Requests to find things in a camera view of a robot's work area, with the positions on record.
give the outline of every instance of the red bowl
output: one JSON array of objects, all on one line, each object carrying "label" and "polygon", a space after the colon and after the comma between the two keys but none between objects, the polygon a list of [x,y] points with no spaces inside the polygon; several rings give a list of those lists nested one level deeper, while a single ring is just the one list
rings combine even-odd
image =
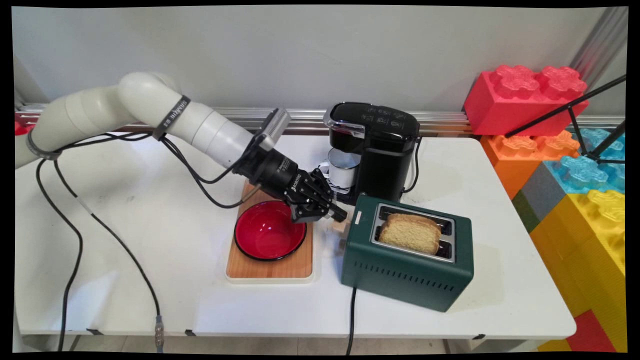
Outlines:
[{"label": "red bowl", "polygon": [[249,258],[271,261],[296,251],[307,235],[307,225],[291,222],[291,208],[282,201],[261,202],[248,208],[236,222],[234,238]]}]

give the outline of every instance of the green lego block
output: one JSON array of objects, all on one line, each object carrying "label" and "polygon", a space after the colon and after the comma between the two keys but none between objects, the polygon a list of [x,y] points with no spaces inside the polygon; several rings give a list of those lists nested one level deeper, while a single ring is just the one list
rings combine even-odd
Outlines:
[{"label": "green lego block", "polygon": [[531,231],[540,224],[540,220],[531,205],[529,205],[529,201],[527,201],[527,197],[524,196],[522,190],[513,197],[511,202],[513,203],[513,207],[516,208],[516,212],[522,220],[525,229],[527,229],[528,233],[531,233]]}]

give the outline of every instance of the wooden cutting board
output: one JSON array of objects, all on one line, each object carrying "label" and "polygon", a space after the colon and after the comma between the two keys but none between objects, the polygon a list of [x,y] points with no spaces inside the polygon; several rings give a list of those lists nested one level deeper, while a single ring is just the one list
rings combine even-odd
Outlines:
[{"label": "wooden cutting board", "polygon": [[[248,181],[244,182],[243,196],[253,189]],[[262,191],[253,194],[238,209],[240,217],[248,208],[260,202],[276,200]],[[244,255],[231,239],[231,248],[227,262],[227,278],[239,283],[304,283],[311,280],[313,274],[314,225],[307,224],[307,235],[300,247],[286,258],[275,261],[259,261]]]}]

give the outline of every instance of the black pole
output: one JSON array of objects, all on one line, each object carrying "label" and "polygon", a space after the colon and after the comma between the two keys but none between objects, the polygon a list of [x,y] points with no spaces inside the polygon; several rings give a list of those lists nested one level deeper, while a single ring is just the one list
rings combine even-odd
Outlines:
[{"label": "black pole", "polygon": [[580,147],[582,148],[582,152],[580,152],[580,155],[585,155],[585,153],[587,152],[587,147],[584,146],[584,140],[582,139],[582,134],[580,134],[580,129],[578,128],[578,120],[575,120],[575,114],[573,113],[573,108],[571,106],[569,106],[567,110],[569,111],[569,116],[571,117],[573,129],[575,130],[575,136],[578,137],[578,142],[580,143]]},{"label": "black pole", "polygon": [[534,125],[537,125],[537,124],[543,122],[544,120],[547,120],[550,117],[552,117],[554,115],[557,115],[557,114],[563,112],[564,110],[567,110],[568,108],[571,108],[571,107],[573,107],[573,106],[575,106],[577,104],[580,104],[582,101],[585,101],[586,99],[589,99],[590,97],[596,96],[599,93],[601,93],[603,91],[606,91],[606,90],[608,90],[608,89],[610,89],[610,88],[612,88],[612,87],[614,87],[614,86],[616,86],[616,85],[618,85],[618,84],[620,84],[620,83],[622,83],[622,82],[624,82],[626,80],[627,80],[627,75],[624,74],[624,75],[620,76],[618,79],[610,81],[610,82],[602,85],[599,88],[593,89],[592,91],[584,94],[583,96],[580,96],[576,100],[570,101],[570,102],[560,106],[559,108],[557,108],[555,110],[552,110],[552,111],[542,115],[541,117],[537,118],[536,120],[528,122],[528,123],[524,124],[523,126],[520,126],[519,128],[515,129],[515,130],[511,130],[506,135],[504,135],[504,137],[510,138],[513,135],[516,135],[517,133],[519,133],[519,132],[521,132],[523,130],[529,129],[530,127],[532,127]]},{"label": "black pole", "polygon": [[624,164],[624,160],[605,160],[605,159],[597,159],[596,162],[598,164],[607,163],[607,164]]},{"label": "black pole", "polygon": [[626,122],[627,122],[626,119],[622,120],[620,125],[616,127],[616,129],[611,133],[611,135],[607,136],[604,140],[602,140],[600,145],[598,145],[595,149],[593,149],[593,151],[591,151],[591,155],[600,157],[600,154],[603,151],[605,151],[606,148],[608,148],[614,141],[616,141],[620,137],[620,135],[622,135],[625,132]]}]

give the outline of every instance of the cable strap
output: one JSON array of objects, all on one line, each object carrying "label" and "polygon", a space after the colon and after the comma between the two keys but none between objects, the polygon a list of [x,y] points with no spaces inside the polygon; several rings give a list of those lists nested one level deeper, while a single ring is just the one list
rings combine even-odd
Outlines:
[{"label": "cable strap", "polygon": [[184,109],[189,105],[191,99],[183,95],[180,100],[173,106],[157,128],[154,129],[154,139],[160,141],[166,135],[167,129],[178,120]]},{"label": "cable strap", "polygon": [[61,151],[44,151],[41,148],[37,147],[36,144],[33,143],[33,139],[31,134],[35,129],[31,129],[30,132],[27,133],[27,148],[39,158],[43,158],[45,160],[57,160],[58,157],[62,154]]}]

